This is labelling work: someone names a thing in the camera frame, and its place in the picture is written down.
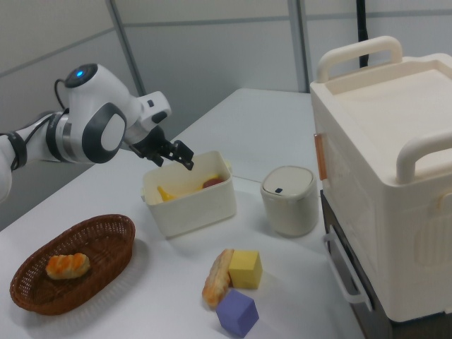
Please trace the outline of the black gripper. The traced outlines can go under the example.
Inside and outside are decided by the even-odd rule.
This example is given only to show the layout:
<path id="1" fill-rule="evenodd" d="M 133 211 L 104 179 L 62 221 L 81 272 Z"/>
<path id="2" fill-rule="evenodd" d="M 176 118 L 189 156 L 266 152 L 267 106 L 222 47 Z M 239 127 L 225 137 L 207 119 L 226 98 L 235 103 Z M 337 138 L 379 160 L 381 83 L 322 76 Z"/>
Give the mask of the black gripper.
<path id="1" fill-rule="evenodd" d="M 137 156 L 153 161 L 158 167 L 163 165 L 163 158 L 178 162 L 189 171 L 194 167 L 194 152 L 180 140 L 171 143 L 159 126 L 154 127 L 142 141 L 129 145 L 129 148 Z"/>

